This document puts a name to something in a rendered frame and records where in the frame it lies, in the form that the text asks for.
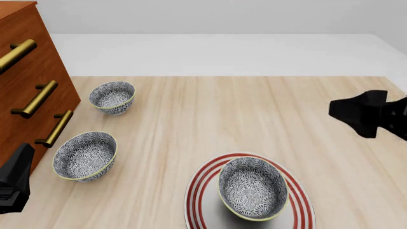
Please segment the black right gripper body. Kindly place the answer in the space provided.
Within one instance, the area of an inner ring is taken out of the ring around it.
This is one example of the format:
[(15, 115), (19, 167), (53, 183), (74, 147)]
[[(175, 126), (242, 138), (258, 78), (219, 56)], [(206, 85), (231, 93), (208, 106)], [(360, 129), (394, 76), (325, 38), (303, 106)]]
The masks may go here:
[(362, 137), (367, 139), (374, 139), (376, 137), (381, 118), (381, 110), (386, 103), (387, 93), (388, 91), (386, 90), (370, 90), (362, 93)]

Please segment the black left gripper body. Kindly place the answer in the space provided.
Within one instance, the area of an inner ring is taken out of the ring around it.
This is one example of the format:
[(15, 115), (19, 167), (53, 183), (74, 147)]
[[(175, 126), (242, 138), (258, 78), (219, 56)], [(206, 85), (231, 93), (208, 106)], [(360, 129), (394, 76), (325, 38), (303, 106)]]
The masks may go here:
[(29, 184), (12, 186), (0, 182), (0, 213), (22, 212), (30, 194)]

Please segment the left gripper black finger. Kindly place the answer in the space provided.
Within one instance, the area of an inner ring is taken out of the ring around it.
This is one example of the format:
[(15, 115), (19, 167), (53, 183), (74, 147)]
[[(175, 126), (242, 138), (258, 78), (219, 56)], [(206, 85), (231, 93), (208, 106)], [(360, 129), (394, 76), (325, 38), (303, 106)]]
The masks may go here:
[(34, 148), (26, 142), (15, 150), (9, 160), (0, 167), (0, 189), (29, 189), (34, 152)]

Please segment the small patterned grey bowl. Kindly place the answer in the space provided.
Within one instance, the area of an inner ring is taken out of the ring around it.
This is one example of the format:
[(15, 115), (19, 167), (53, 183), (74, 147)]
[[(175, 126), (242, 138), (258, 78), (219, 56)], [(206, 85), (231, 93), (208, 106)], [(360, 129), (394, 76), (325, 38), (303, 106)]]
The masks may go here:
[(91, 91), (88, 100), (91, 105), (107, 115), (121, 115), (133, 104), (135, 87), (126, 81), (103, 83)]

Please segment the brown wooden cabinet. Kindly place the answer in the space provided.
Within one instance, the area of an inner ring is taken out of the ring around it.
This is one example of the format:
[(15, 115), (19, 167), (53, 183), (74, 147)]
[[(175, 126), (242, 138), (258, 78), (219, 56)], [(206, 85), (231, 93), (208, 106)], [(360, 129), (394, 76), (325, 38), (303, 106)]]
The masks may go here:
[[(0, 167), (23, 143), (35, 150), (34, 170), (48, 148), (34, 144), (46, 139), (58, 119), (54, 114), (74, 111), (80, 97), (39, 14), (35, 1), (0, 1), (0, 57), (11, 51), (12, 43), (33, 39), (36, 49), (0, 75)], [(39, 90), (37, 84), (55, 80), (59, 85), (34, 115), (25, 119), (11, 114), (13, 108), (24, 108)]]

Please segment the white plate with red rings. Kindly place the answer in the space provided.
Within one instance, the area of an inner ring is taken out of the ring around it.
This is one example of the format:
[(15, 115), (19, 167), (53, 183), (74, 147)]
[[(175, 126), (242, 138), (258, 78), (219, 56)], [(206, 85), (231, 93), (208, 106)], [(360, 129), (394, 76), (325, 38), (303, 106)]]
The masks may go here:
[[(248, 221), (232, 213), (223, 204), (217, 188), (219, 172), (227, 162), (241, 156), (266, 160), (285, 177), (289, 200), (277, 217), (269, 221)], [(317, 229), (311, 200), (290, 171), (269, 158), (246, 152), (217, 156), (199, 167), (186, 188), (184, 218), (187, 229)]]

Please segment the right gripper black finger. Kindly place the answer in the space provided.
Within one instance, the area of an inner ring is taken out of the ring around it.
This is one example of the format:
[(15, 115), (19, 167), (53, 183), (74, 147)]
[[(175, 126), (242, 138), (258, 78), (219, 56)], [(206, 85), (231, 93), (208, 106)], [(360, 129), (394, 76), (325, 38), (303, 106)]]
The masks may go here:
[(365, 108), (366, 107), (365, 95), (366, 93), (362, 93), (361, 95), (357, 95), (356, 97), (331, 101), (329, 103), (329, 109), (335, 110), (335, 109)]
[(358, 135), (366, 135), (366, 127), (362, 123), (361, 119), (354, 113), (348, 113), (344, 110), (330, 109), (328, 114), (336, 120), (347, 124), (349, 127), (354, 129)]

